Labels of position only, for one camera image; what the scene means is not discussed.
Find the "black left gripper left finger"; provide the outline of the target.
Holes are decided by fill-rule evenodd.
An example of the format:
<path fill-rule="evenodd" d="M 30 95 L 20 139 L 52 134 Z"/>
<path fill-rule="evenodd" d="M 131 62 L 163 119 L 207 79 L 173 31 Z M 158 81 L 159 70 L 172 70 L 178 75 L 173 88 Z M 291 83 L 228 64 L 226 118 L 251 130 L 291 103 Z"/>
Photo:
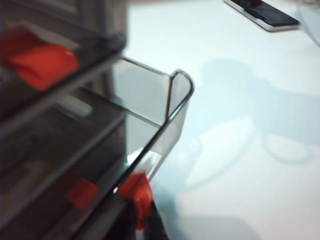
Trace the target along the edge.
<path fill-rule="evenodd" d="M 83 240 L 134 240 L 135 214 L 133 204 L 119 202 L 95 216 L 82 232 Z"/>

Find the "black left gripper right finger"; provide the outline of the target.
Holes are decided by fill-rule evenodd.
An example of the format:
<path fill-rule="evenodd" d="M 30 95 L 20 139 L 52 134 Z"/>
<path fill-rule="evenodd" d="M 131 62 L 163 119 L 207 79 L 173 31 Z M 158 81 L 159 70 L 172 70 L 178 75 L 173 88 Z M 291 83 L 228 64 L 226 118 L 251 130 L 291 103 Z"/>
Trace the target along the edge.
<path fill-rule="evenodd" d="M 151 202 L 149 211 L 144 220 L 145 240 L 169 240 L 163 220 L 154 201 Z"/>

